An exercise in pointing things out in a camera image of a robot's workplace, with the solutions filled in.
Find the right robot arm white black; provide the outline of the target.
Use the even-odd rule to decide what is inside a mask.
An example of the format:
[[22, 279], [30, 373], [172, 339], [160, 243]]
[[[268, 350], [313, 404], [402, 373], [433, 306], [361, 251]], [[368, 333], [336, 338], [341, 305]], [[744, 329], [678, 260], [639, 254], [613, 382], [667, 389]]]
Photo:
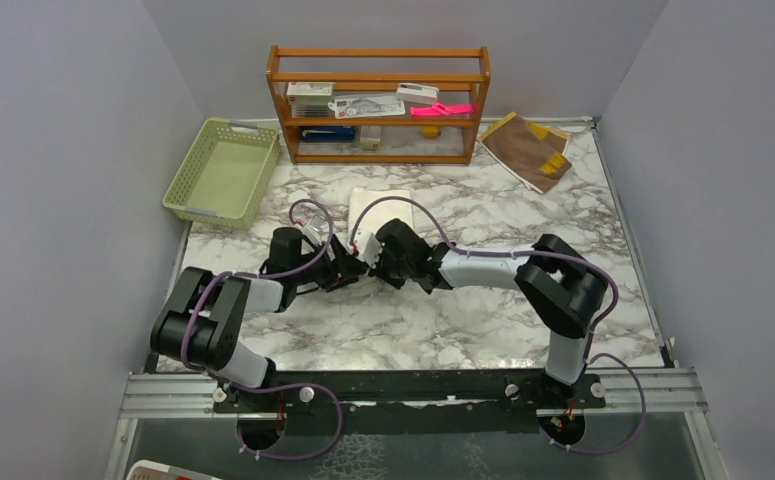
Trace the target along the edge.
[[545, 234], [523, 252], [470, 250], [448, 241], [430, 245], [395, 218], [361, 235], [356, 249], [371, 275], [396, 288], [413, 281], [428, 294], [465, 287], [521, 292], [550, 330], [542, 398], [563, 407], [579, 395], [591, 322], [611, 278], [558, 236]]

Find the white towel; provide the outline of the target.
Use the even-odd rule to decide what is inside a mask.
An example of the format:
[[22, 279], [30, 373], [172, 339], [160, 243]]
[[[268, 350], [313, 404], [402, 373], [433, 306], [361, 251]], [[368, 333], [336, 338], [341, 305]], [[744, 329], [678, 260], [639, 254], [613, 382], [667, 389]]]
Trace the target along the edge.
[[[399, 196], [411, 198], [410, 190], [385, 190], [375, 191], [367, 190], [361, 187], [354, 187], [349, 197], [348, 227], [352, 229], [358, 220], [362, 211], [374, 201], [388, 197]], [[371, 232], [375, 234], [377, 230], [388, 221], [398, 218], [409, 227], [414, 226], [412, 205], [399, 200], [388, 200], [378, 203], [372, 207], [364, 216], [356, 232]]]

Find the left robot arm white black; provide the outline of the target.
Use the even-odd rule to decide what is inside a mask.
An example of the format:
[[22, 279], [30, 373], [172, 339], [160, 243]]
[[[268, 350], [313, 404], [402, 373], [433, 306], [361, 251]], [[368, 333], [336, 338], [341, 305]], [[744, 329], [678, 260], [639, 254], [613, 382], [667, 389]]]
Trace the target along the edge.
[[277, 397], [275, 363], [239, 341], [245, 316], [283, 312], [308, 285], [330, 292], [367, 270], [335, 234], [316, 244], [302, 227], [278, 228], [255, 278], [185, 268], [151, 329], [150, 349], [230, 381], [248, 407], [265, 410]]

